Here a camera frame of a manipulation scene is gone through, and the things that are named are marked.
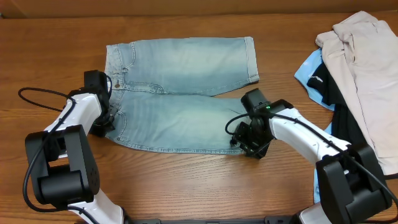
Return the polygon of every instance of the khaki pants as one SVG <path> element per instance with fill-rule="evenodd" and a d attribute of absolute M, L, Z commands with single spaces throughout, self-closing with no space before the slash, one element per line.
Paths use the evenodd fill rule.
<path fill-rule="evenodd" d="M 384 175 L 398 173 L 398 38 L 358 12 L 315 42 Z"/>

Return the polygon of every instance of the black fabric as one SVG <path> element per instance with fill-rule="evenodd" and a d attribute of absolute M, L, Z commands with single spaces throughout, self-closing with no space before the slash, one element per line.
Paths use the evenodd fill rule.
<path fill-rule="evenodd" d="M 323 96 L 322 102 L 324 104 L 335 104 L 335 112 L 331 121 L 331 135 L 351 144 L 366 142 L 358 123 L 349 111 L 343 95 L 325 63 L 319 65 L 308 80 L 307 85 L 320 92 Z"/>

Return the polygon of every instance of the denim shorts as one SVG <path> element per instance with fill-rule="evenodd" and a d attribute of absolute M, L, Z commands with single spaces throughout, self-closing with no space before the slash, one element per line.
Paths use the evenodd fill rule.
<path fill-rule="evenodd" d="M 257 82 L 254 42 L 244 38 L 140 40 L 107 46 L 115 130 L 106 137 L 153 152 L 240 154 L 225 124 L 239 99 L 213 98 Z M 242 118 L 231 124 L 234 131 Z"/>

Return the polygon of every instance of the jeans pocket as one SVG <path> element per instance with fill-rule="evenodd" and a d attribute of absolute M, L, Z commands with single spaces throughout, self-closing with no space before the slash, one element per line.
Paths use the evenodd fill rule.
<path fill-rule="evenodd" d="M 118 111 L 114 116 L 113 126 L 115 130 L 108 132 L 106 137 L 115 142 L 126 142 L 128 141 L 123 137 L 123 132 L 127 127 L 127 117 L 123 111 Z"/>
<path fill-rule="evenodd" d="M 129 44 L 118 44 L 119 56 L 123 68 L 131 67 L 136 60 L 134 42 Z"/>

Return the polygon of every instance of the light blue denim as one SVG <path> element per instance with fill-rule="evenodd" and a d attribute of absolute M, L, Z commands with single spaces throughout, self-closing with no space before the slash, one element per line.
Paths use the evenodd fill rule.
<path fill-rule="evenodd" d="M 331 134 L 331 123 L 325 129 L 325 132 L 328 134 Z M 317 170 L 315 169 L 313 171 L 313 202 L 318 203 L 320 201 L 321 201 L 321 198 L 319 195 L 318 174 L 317 174 Z"/>
<path fill-rule="evenodd" d="M 241 154 L 224 131 L 244 114 L 239 99 L 213 98 L 257 82 L 251 37 L 140 40 L 107 46 L 110 103 L 119 109 L 106 137 L 153 152 Z M 234 131 L 241 121 L 230 126 Z"/>

